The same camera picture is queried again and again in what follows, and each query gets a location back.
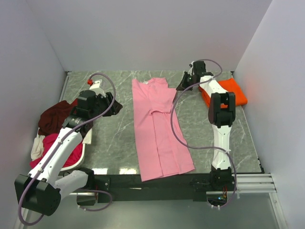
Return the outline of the pink t shirt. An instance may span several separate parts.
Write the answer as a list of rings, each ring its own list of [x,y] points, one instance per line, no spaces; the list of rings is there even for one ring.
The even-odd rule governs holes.
[[[135,143],[143,182],[195,169],[172,111],[175,97],[176,89],[165,78],[132,80]]]

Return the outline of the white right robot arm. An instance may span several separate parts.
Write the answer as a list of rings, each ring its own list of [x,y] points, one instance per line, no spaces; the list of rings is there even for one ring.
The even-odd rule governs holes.
[[[189,91],[198,86],[210,97],[208,120],[212,125],[214,150],[210,181],[208,184],[213,189],[222,189],[234,183],[232,173],[234,166],[230,159],[230,133],[235,121],[235,94],[225,90],[216,77],[206,70],[207,60],[197,60],[189,64],[190,70],[184,72],[182,81],[177,86],[177,91]]]

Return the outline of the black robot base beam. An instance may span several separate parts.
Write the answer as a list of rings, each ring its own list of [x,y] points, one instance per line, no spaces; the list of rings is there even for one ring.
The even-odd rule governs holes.
[[[208,192],[236,190],[236,176],[231,172],[210,172],[182,174],[149,181],[141,181],[138,174],[133,175],[95,175],[84,192],[105,191],[111,194],[98,194],[98,203],[113,201],[150,200],[192,200],[206,202]]]

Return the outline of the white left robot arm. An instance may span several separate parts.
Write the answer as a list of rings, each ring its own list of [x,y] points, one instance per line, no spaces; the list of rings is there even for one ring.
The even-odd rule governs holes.
[[[84,90],[77,99],[77,106],[63,122],[46,155],[27,175],[18,175],[15,179],[20,218],[22,208],[50,216],[70,193],[78,189],[94,191],[95,175],[91,169],[76,169],[60,179],[57,176],[73,150],[92,129],[93,122],[103,116],[118,114],[122,105],[116,101],[115,91],[101,95]]]

